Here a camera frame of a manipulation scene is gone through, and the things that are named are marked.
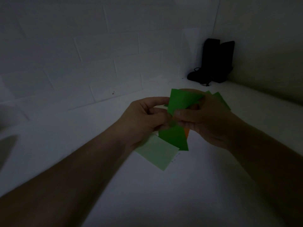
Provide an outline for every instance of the person's left arm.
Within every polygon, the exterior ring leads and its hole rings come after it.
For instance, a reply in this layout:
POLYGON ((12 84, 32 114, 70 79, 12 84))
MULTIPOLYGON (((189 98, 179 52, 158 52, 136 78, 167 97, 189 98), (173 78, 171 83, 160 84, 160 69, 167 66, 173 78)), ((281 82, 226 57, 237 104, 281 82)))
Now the person's left arm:
POLYGON ((134 101, 106 131, 0 198, 0 226, 74 226, 138 143, 167 127, 168 97, 134 101))

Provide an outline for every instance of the person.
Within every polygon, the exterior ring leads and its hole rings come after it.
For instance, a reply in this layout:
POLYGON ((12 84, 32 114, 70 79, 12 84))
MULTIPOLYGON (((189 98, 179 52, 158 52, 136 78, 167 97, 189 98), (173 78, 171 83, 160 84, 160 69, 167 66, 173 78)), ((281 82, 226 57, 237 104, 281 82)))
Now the person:
POLYGON ((303 157, 248 125, 214 96, 176 110, 168 97, 134 101, 104 132, 48 170, 0 198, 0 226, 79 224, 113 174, 153 131, 172 119, 229 151, 271 199, 289 226, 303 226, 303 157))

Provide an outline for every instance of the pair of black boots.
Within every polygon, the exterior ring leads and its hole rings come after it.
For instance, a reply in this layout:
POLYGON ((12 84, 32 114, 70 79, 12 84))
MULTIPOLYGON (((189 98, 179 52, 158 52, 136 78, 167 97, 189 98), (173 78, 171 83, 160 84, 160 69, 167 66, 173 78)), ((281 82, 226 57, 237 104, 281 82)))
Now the pair of black boots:
POLYGON ((201 68, 195 68, 187 75, 188 80, 209 86, 211 81, 222 83, 232 71, 232 57, 235 42, 220 44, 218 39, 207 39, 203 45, 201 68))

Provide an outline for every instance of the orange sticky note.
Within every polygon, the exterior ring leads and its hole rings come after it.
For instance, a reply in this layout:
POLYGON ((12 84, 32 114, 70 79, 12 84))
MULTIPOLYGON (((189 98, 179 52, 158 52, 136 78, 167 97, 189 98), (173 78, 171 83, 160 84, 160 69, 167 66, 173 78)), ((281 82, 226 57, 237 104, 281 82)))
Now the orange sticky note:
POLYGON ((184 132, 185 132, 185 136, 186 136, 186 139, 187 139, 188 134, 189 134, 189 129, 188 128, 184 128, 184 132))

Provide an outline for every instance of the green sticky note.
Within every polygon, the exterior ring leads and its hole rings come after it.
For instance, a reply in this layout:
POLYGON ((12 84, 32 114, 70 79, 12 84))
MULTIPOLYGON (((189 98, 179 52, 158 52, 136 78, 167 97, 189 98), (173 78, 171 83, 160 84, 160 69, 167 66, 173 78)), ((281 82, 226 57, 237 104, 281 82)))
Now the green sticky note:
POLYGON ((169 106, 167 112, 173 115, 176 109, 185 109, 196 103, 203 96, 203 94, 198 94, 195 92, 172 89, 169 97, 169 106))
POLYGON ((159 137, 164 141, 178 147, 179 150, 188 150, 183 127, 176 125, 168 130, 159 131, 159 137))
POLYGON ((223 97, 221 96, 221 94, 219 92, 216 92, 215 94, 213 94, 215 97, 217 97, 229 110, 230 107, 228 106, 228 104, 225 102, 225 100, 223 99, 223 97))
POLYGON ((179 148, 152 134, 148 140, 135 151, 164 171, 176 156, 178 150, 179 148))

